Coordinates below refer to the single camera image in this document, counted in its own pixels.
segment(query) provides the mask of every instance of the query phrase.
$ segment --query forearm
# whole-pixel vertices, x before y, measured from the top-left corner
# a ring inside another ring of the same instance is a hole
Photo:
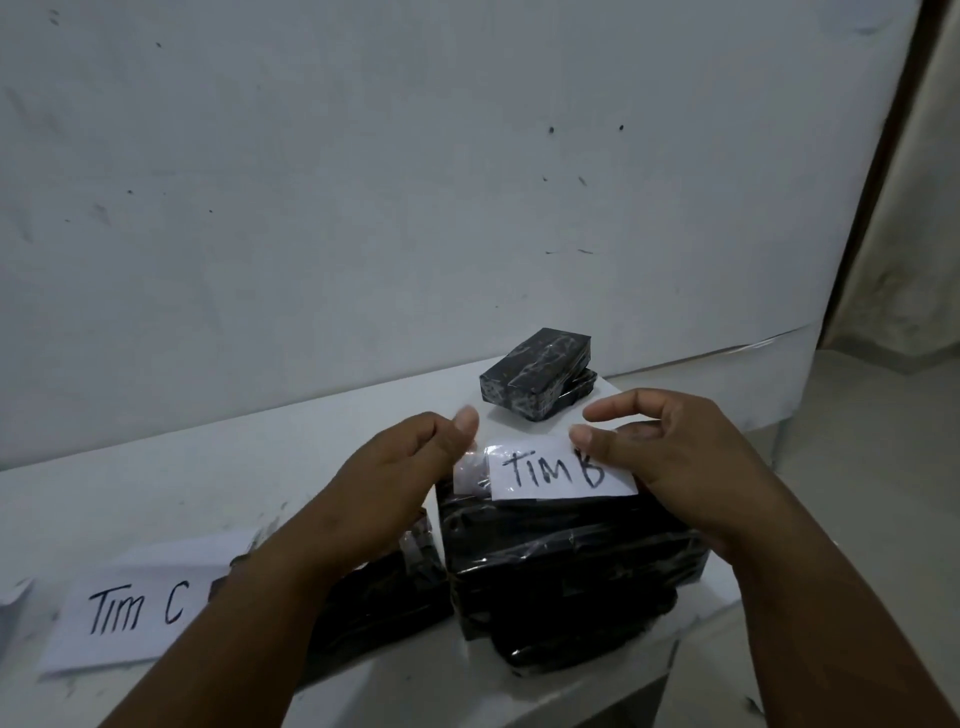
[[[870,587],[797,503],[734,569],[768,724],[955,726]]]
[[[278,726],[323,596],[254,556],[103,726]]]

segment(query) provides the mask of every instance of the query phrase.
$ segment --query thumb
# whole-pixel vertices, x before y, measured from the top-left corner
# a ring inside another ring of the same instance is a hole
[[[429,487],[453,471],[453,465],[473,444],[480,427],[480,415],[466,406],[457,412],[453,422],[441,420],[427,443],[410,459],[411,471],[418,484]]]
[[[654,482],[660,476],[660,441],[639,440],[623,432],[588,425],[572,425],[570,442],[594,460],[628,470],[645,483]]]

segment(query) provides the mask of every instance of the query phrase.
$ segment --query fingernail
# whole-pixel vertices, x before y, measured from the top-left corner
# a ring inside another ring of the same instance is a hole
[[[571,425],[570,426],[570,442],[576,445],[580,449],[587,449],[590,447],[590,439],[593,437],[592,430],[586,425]]]
[[[474,434],[476,432],[476,424],[480,419],[480,415],[477,414],[477,411],[471,407],[469,404],[460,408],[460,410],[453,416],[453,426],[459,429],[461,432],[469,432]]]

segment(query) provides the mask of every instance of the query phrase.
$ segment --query hand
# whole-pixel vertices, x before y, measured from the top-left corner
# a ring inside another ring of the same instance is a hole
[[[467,451],[479,424],[477,411],[468,406],[452,422],[424,412],[383,430],[253,559],[293,567],[309,586],[329,587],[396,545],[431,486],[449,476]]]
[[[784,512],[801,508],[711,400],[635,389],[584,408],[590,422],[637,414],[656,421],[617,431],[574,425],[570,440],[595,460],[633,473],[728,562],[744,540],[776,529]]]

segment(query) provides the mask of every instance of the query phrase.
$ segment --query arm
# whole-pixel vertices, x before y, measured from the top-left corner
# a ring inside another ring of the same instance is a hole
[[[329,588],[396,545],[479,419],[422,414],[356,451],[319,495],[230,573],[102,728],[278,726]]]
[[[876,595],[711,401],[634,390],[592,403],[574,445],[626,468],[733,567],[771,726],[960,726]]]

